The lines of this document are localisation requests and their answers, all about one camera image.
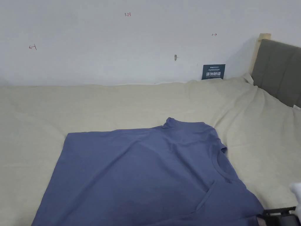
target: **blue t-shirt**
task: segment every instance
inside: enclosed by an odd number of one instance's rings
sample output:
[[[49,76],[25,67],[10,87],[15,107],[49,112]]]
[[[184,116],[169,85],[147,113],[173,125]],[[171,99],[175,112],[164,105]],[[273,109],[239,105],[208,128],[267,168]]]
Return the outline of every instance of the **blue t-shirt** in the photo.
[[[173,118],[69,133],[32,225],[258,225],[225,151],[213,127]]]

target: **red marking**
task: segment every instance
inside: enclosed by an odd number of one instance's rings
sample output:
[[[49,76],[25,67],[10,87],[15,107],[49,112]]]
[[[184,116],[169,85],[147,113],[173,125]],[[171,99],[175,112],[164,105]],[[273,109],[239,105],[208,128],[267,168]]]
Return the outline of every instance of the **red marking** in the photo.
[[[34,44],[34,46],[29,46],[30,49],[32,49],[33,47],[35,47],[35,49],[37,50],[36,48],[36,45]]]

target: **mattress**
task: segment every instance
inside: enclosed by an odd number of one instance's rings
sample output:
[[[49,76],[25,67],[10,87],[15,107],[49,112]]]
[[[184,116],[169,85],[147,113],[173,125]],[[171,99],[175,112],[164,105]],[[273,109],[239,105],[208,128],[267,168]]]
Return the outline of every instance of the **mattress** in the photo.
[[[0,88],[0,225],[30,225],[68,133],[205,122],[265,208],[296,205],[301,111],[244,78],[125,86]]]

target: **black device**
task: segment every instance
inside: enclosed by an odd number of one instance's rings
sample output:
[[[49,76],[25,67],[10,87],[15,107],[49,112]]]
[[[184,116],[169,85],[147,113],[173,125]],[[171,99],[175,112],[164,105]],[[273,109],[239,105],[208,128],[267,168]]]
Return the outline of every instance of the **black device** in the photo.
[[[288,207],[281,209],[267,209],[258,218],[264,219],[267,226],[301,226],[298,217],[290,211],[296,207]]]

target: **bed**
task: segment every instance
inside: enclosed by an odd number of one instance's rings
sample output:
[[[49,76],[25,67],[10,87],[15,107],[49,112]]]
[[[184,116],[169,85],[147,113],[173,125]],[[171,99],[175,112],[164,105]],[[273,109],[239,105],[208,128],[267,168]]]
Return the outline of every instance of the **bed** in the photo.
[[[250,75],[160,85],[1,87],[0,225],[30,225],[68,133],[149,128],[168,117],[213,126],[265,208],[296,205],[301,48],[260,34]]]

